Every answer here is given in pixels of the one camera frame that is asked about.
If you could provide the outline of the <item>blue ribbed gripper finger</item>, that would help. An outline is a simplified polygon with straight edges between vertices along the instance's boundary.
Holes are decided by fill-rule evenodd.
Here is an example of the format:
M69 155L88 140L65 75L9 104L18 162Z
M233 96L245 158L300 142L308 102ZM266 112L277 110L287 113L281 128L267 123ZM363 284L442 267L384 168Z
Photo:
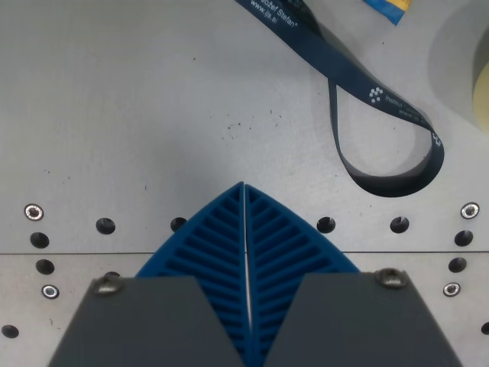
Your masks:
M187 221L133 278L89 286L52 366L245 366L244 186Z
M244 189L256 366L458 366L404 271L360 271L267 194Z

